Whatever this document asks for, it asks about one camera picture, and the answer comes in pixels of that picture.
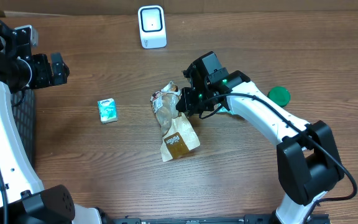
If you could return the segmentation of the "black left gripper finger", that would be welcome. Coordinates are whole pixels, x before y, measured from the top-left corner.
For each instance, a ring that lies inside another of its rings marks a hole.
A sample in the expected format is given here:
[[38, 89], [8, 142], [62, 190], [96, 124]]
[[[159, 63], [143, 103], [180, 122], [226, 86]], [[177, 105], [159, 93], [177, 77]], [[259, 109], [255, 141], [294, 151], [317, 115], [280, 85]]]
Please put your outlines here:
[[51, 59], [51, 66], [53, 67], [63, 67], [63, 58], [61, 53], [56, 52], [56, 53], [52, 53], [50, 55], [50, 59]]
[[53, 85], [62, 85], [66, 84], [70, 70], [65, 63], [53, 63], [52, 64], [52, 73], [53, 73]]

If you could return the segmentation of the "teal snack packet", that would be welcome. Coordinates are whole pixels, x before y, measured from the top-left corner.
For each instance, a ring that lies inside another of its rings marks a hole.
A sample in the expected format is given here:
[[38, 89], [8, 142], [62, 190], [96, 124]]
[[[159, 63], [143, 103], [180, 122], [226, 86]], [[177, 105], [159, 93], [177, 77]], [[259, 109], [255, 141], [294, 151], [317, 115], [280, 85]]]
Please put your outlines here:
[[227, 110], [223, 105], [219, 105], [218, 113], [221, 113], [221, 114], [226, 113], [226, 114], [230, 114], [230, 115], [236, 115], [233, 111]]

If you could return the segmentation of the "brown beige snack pouch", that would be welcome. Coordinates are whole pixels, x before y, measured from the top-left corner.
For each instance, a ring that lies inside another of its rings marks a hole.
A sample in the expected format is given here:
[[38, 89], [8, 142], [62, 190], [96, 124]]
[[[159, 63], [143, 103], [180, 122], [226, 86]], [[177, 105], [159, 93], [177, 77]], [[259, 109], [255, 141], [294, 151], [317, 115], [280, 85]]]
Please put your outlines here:
[[200, 140], [186, 115], [176, 109], [179, 87], [169, 82], [150, 97], [154, 115], [161, 127], [160, 152], [164, 162], [179, 159], [200, 146]]

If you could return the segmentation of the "small teal tissue pack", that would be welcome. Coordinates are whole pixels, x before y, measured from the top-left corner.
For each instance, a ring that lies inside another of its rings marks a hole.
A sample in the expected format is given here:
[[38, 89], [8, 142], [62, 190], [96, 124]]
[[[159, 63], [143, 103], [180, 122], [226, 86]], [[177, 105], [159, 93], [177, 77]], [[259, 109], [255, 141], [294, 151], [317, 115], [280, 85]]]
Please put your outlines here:
[[98, 101], [98, 109], [103, 124], [117, 121], [116, 102], [113, 98]]

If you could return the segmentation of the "green lid jar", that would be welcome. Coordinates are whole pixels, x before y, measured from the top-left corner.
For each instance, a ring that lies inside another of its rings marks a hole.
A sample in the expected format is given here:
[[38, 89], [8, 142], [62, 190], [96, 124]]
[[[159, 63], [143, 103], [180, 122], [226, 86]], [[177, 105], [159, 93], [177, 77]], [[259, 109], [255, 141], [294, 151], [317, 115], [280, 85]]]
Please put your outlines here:
[[267, 97], [280, 107], [285, 107], [291, 100], [290, 92], [283, 86], [275, 86], [269, 92]]

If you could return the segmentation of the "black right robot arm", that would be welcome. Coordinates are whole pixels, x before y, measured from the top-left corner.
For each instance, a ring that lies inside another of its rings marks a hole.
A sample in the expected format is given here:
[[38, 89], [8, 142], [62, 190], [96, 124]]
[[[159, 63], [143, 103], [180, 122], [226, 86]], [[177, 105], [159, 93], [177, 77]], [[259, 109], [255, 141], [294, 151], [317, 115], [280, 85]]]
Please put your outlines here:
[[244, 223], [329, 223], [315, 215], [323, 202], [350, 200], [357, 183], [343, 166], [331, 128], [297, 118], [264, 95], [243, 72], [223, 67], [208, 52], [183, 71], [190, 86], [181, 89], [177, 110], [188, 116], [214, 115], [221, 108], [244, 118], [276, 148], [278, 179], [285, 192], [271, 213], [245, 215]]

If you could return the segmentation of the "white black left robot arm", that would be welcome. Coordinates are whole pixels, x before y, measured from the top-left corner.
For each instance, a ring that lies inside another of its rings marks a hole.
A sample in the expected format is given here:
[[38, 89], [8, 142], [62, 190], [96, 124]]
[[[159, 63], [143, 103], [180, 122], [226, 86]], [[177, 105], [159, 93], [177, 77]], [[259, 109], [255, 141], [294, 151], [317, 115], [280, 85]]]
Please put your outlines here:
[[76, 204], [68, 189], [46, 189], [29, 162], [17, 129], [11, 96], [67, 82], [59, 53], [33, 54], [32, 26], [15, 29], [0, 20], [0, 223], [108, 223], [99, 208]]

